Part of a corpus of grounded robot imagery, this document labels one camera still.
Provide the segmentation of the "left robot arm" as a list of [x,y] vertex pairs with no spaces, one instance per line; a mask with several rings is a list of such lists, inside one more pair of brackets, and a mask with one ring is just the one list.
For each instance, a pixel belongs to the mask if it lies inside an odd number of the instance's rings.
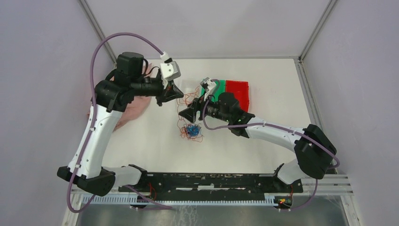
[[167,56],[162,61],[156,77],[150,77],[143,71],[149,65],[143,55],[123,52],[118,56],[116,68],[95,86],[96,100],[84,136],[70,163],[58,169],[58,177],[97,196],[124,185],[139,192],[147,188],[142,169],[103,167],[102,162],[118,121],[135,97],[155,97],[158,106],[183,97],[174,83],[181,76],[177,62]]

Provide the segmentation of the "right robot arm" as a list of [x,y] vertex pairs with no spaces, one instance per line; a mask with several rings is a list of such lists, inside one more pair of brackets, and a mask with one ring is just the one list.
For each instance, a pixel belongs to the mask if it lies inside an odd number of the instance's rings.
[[336,167],[336,149],[320,127],[309,124],[295,128],[267,122],[241,109],[232,93],[224,92],[216,101],[201,96],[195,98],[179,116],[191,123],[204,121],[207,116],[227,122],[225,128],[238,137],[260,139],[284,147],[295,154],[295,159],[280,165],[272,178],[277,192],[286,191],[295,181],[311,177],[322,179]]

